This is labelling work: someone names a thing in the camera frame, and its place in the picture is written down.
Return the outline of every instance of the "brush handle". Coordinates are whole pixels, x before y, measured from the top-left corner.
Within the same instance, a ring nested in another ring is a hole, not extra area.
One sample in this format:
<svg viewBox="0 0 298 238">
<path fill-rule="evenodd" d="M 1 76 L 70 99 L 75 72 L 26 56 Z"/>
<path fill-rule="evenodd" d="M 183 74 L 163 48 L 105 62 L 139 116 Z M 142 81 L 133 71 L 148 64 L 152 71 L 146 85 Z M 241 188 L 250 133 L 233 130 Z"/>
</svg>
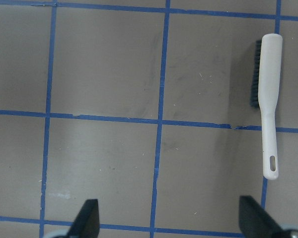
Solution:
<svg viewBox="0 0 298 238">
<path fill-rule="evenodd" d="M 262 39 L 258 102 L 262 117 L 263 173 L 267 179 L 278 177 L 275 110 L 279 93 L 283 38 L 268 34 Z"/>
</svg>

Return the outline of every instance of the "black bristles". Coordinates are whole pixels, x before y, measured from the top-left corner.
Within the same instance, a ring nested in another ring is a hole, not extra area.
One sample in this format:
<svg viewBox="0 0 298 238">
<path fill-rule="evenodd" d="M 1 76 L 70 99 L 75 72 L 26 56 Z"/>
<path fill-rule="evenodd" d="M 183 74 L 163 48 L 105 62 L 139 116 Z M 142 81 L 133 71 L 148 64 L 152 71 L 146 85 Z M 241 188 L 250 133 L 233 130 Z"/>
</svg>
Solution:
<svg viewBox="0 0 298 238">
<path fill-rule="evenodd" d="M 254 56 L 253 82 L 252 82 L 251 92 L 250 92 L 250 105 L 254 108 L 259 108 L 258 79 L 259 79 L 259 62 L 260 62 L 261 47 L 262 47 L 262 40 L 256 41 L 255 56 Z"/>
</svg>

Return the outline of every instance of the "cleaning brush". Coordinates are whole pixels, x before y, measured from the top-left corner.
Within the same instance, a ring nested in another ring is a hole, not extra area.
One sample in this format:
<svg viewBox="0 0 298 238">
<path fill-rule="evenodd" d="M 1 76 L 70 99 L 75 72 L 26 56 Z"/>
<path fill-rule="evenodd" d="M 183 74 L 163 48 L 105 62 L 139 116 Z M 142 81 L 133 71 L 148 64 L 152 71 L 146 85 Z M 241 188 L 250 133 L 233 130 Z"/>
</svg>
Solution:
<svg viewBox="0 0 298 238">
<path fill-rule="evenodd" d="M 275 110 L 279 93 L 283 38 L 267 34 L 256 42 L 251 106 L 259 107 L 262 119 L 263 174 L 278 178 Z"/>
</svg>

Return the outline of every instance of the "gray tile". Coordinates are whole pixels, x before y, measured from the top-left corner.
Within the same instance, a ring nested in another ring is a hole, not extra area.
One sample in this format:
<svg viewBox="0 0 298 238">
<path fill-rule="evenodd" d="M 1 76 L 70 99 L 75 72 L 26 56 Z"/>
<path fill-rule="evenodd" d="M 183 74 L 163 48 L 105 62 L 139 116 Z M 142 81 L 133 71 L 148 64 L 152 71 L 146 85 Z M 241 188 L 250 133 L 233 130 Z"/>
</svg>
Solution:
<svg viewBox="0 0 298 238">
<path fill-rule="evenodd" d="M 149 226 L 155 138 L 151 124 L 52 119 L 46 219 L 98 198 L 101 223 Z"/>
<path fill-rule="evenodd" d="M 274 21 L 171 15 L 164 119 L 259 125 L 249 105 L 255 42 Z"/>
<path fill-rule="evenodd" d="M 287 16 L 298 16 L 298 0 L 283 0 L 281 14 Z"/>
<path fill-rule="evenodd" d="M 44 112 L 51 8 L 0 6 L 0 109 Z"/>
<path fill-rule="evenodd" d="M 184 234 L 170 234 L 170 233 L 155 233 L 154 238 L 220 238 L 220 237 L 209 237 L 209 236 L 195 236 L 195 235 L 184 235 Z"/>
<path fill-rule="evenodd" d="M 164 126 L 155 226 L 240 232 L 238 201 L 262 189 L 261 133 Z"/>
<path fill-rule="evenodd" d="M 59 0 L 60 2 L 76 2 L 89 4 L 165 7 L 165 0 Z"/>
<path fill-rule="evenodd" d="M 276 125 L 298 127 L 298 22 L 281 21 L 283 61 Z"/>
<path fill-rule="evenodd" d="M 69 227 L 64 226 L 44 226 L 44 234 L 49 232 L 56 232 L 57 230 L 64 230 Z M 98 238 L 149 238 L 150 233 L 148 232 L 133 232 L 133 231 L 123 231 L 123 230 L 111 230 L 111 229 L 100 229 Z"/>
<path fill-rule="evenodd" d="M 266 209 L 278 223 L 298 228 L 298 134 L 278 136 L 279 178 L 268 182 Z"/>
<path fill-rule="evenodd" d="M 39 225 L 17 222 L 0 222 L 0 238 L 8 237 L 39 237 Z"/>
<path fill-rule="evenodd" d="M 52 111 L 156 118 L 162 32 L 160 13 L 60 8 Z"/>
<path fill-rule="evenodd" d="M 172 0 L 172 8 L 212 11 L 233 11 L 259 14 L 275 14 L 276 1 L 271 0 Z"/>
<path fill-rule="evenodd" d="M 0 216 L 38 219 L 44 119 L 0 116 Z"/>
</svg>

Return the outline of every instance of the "hanging hole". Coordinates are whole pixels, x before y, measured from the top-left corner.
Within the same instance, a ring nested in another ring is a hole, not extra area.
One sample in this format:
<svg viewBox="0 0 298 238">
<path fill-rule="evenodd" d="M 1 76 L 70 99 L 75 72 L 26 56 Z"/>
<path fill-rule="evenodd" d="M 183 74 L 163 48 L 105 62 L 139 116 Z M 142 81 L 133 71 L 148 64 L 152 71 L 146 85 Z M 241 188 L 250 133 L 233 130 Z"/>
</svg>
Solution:
<svg viewBox="0 0 298 238">
<path fill-rule="evenodd" d="M 276 158 L 273 155 L 270 157 L 270 170 L 271 171 L 276 170 Z"/>
</svg>

